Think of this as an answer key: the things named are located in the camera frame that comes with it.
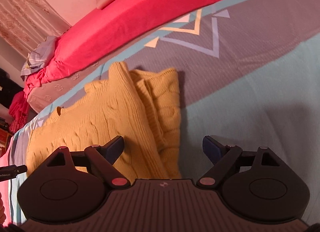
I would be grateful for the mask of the yellow cable-knit sweater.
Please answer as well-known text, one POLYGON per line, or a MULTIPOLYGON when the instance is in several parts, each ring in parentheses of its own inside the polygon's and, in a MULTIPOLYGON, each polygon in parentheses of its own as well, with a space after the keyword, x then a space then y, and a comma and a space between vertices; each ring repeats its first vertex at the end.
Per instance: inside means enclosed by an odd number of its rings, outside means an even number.
POLYGON ((115 62, 108 79, 85 85, 85 96, 57 107, 32 131, 27 147, 31 174, 58 147, 83 151, 116 136, 125 141, 114 167, 131 182, 139 178, 179 179, 180 90, 174 68, 159 73, 129 70, 115 62))

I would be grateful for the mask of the beige embossed mattress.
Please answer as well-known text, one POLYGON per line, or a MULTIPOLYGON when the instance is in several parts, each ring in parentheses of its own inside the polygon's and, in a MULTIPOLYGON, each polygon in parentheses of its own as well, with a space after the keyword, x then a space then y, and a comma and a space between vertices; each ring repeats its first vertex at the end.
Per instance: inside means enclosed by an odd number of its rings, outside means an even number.
POLYGON ((27 102, 31 108, 39 113, 49 104, 54 102, 60 96, 70 91, 74 86, 80 83, 86 76, 92 73, 99 66, 107 62, 111 57, 104 56, 97 62, 89 65, 64 79, 56 80, 50 83, 45 83, 40 87, 35 87, 29 94, 27 102))

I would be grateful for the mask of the blue grey patterned bedsheet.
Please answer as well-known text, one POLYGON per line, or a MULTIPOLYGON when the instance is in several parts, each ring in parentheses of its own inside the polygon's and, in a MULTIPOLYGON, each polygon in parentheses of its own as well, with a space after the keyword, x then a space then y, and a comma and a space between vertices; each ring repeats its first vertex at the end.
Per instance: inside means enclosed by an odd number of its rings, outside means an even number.
POLYGON ((1 166, 24 164, 31 131, 82 98, 86 83, 106 79, 113 62, 153 72, 174 67, 182 176, 198 179, 210 167, 206 135, 246 151, 270 147, 309 187, 303 220, 319 222, 319 0, 222 0, 200 15, 198 35, 187 32, 195 18, 170 24, 90 65, 14 135, 1 166))

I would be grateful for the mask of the red bed cover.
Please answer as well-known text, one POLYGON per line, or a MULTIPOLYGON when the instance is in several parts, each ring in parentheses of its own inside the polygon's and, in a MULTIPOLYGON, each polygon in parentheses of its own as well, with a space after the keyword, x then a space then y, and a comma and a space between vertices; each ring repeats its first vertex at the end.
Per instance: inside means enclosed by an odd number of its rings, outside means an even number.
POLYGON ((68 77, 136 37, 220 0, 115 0, 95 9, 57 39, 48 65, 25 81, 24 94, 68 77))

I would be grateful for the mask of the crumpled blue grey cloth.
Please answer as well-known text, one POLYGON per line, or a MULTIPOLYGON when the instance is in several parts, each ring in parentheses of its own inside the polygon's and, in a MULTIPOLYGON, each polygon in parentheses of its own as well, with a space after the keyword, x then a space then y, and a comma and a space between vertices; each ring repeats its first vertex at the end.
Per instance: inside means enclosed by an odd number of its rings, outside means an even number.
POLYGON ((22 80, 47 66, 54 56, 57 40, 56 36, 48 36, 35 50, 28 54, 27 61, 21 69, 22 80))

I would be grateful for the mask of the red clothes pile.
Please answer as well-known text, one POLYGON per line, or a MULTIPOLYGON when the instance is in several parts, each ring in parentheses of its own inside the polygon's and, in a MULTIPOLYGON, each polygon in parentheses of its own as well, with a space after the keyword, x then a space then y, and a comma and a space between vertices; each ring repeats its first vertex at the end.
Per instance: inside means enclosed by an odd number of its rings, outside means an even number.
POLYGON ((12 122, 9 125, 9 130, 16 133, 26 123, 29 114, 30 106, 24 97, 24 91, 18 92, 9 107, 9 115, 12 117, 12 122))

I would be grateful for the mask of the beige patterned curtain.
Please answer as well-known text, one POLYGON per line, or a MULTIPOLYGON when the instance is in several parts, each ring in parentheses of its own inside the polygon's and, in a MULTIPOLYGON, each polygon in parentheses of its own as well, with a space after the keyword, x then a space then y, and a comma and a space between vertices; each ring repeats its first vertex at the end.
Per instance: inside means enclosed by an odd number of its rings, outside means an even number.
POLYGON ((45 0, 1 0, 1 38, 24 57, 70 27, 45 0))

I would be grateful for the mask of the dark hanging clothes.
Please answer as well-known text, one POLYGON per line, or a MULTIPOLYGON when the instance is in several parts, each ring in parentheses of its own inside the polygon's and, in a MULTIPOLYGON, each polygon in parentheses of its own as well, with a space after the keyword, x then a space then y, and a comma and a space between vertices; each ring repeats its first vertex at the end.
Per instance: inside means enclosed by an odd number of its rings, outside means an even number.
POLYGON ((14 96, 23 90, 17 83, 9 78, 9 74, 0 69, 0 102, 5 108, 10 107, 14 96))

